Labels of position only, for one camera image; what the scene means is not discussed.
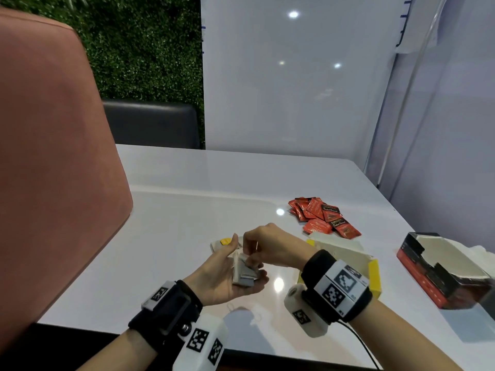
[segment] open cardboard box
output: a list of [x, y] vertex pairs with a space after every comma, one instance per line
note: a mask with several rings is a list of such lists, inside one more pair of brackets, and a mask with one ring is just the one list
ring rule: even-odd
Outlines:
[[[357, 240], [349, 240], [336, 234], [313, 232], [306, 241], [318, 250], [327, 250], [335, 259], [341, 259], [370, 280], [369, 288], [378, 299], [382, 293], [378, 260], [366, 254]], [[298, 283], [304, 284], [299, 274]]]
[[473, 307], [492, 290], [494, 280], [478, 253], [437, 233], [410, 232], [397, 257], [442, 309]]

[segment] green hedge wall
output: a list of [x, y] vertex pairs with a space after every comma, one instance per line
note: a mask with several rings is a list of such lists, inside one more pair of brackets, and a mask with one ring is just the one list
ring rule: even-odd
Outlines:
[[0, 0], [70, 25], [102, 98], [192, 104], [204, 147], [200, 0]]

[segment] pile of red tea packets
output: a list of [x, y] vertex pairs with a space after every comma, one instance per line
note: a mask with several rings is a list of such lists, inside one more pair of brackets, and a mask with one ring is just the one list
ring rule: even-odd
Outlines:
[[330, 234], [336, 230], [343, 238], [352, 239], [361, 233], [343, 218], [338, 207], [326, 204], [321, 198], [296, 198], [289, 201], [290, 213], [299, 221], [306, 222], [302, 228], [306, 233], [319, 231]]

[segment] black cable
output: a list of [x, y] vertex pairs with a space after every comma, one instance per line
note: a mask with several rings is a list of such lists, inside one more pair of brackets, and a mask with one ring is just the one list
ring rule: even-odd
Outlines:
[[373, 364], [375, 365], [376, 369], [380, 369], [378, 367], [378, 365], [376, 364], [375, 362], [375, 358], [371, 355], [371, 352], [368, 350], [368, 347], [363, 343], [363, 340], [361, 340], [361, 337], [350, 327], [348, 326], [347, 324], [345, 324], [344, 322], [342, 321], [337, 321], [336, 323], [339, 323], [340, 325], [343, 325], [344, 327], [346, 327], [349, 331], [351, 331], [352, 333], [354, 333], [354, 336], [357, 337], [357, 339], [359, 340], [359, 342], [363, 345], [364, 347], [364, 350], [366, 350], [366, 352], [368, 353], [368, 355], [370, 356], [371, 358], [371, 361], [373, 362]]

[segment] open yellow box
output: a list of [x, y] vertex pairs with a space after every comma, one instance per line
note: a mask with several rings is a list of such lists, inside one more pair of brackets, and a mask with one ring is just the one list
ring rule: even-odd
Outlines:
[[[337, 245], [332, 245], [331, 248], [327, 248], [322, 242], [316, 241], [315, 243], [315, 240], [313, 239], [308, 239], [306, 242], [309, 243], [311, 246], [317, 247], [318, 249], [326, 249], [336, 259], [342, 259], [351, 267], [355, 268], [359, 273], [370, 280], [369, 288], [371, 290], [371, 293], [373, 294], [373, 297], [375, 297], [376, 299], [380, 297], [380, 294], [382, 293], [382, 284], [380, 281], [380, 267], [378, 265], [377, 259], [372, 259], [369, 255], [367, 256], [368, 259], [366, 259], [363, 256], [365, 254], [361, 252], [357, 252]], [[301, 278], [301, 273], [299, 273], [298, 284], [304, 284], [304, 281]]]

